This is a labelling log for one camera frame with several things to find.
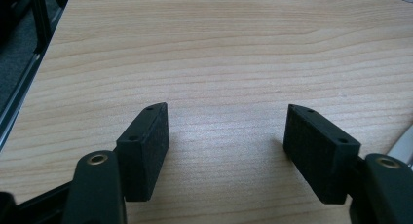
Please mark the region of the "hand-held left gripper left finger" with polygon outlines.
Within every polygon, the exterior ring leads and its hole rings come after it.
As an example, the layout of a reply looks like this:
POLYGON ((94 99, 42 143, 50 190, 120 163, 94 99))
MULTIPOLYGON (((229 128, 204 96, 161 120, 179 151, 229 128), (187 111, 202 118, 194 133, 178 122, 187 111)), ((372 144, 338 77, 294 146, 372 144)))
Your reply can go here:
POLYGON ((161 102, 145 107, 116 141, 127 202, 151 199, 168 149, 168 105, 161 102))

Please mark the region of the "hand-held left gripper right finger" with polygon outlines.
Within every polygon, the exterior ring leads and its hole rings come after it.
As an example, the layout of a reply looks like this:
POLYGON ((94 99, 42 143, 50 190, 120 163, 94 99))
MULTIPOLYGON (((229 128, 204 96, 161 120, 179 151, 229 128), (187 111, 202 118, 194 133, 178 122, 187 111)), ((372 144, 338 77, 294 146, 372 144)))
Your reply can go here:
POLYGON ((347 178, 360 146, 317 111, 288 105, 283 150, 322 203, 345 202, 347 178))

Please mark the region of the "silver metal bar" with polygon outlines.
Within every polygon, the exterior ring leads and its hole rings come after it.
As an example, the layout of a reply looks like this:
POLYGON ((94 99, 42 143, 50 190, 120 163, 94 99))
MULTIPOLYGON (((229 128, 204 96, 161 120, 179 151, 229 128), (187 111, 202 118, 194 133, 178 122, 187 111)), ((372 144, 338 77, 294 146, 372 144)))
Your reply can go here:
POLYGON ((388 156, 399 159, 413 170, 413 125, 397 140, 388 156))

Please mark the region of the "black metal frame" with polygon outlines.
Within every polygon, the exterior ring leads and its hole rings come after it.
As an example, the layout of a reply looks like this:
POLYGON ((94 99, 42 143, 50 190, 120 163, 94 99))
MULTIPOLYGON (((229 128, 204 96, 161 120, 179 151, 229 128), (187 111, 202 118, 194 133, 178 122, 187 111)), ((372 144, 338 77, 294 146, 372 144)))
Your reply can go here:
POLYGON ((68 0, 0 0, 0 150, 68 0))

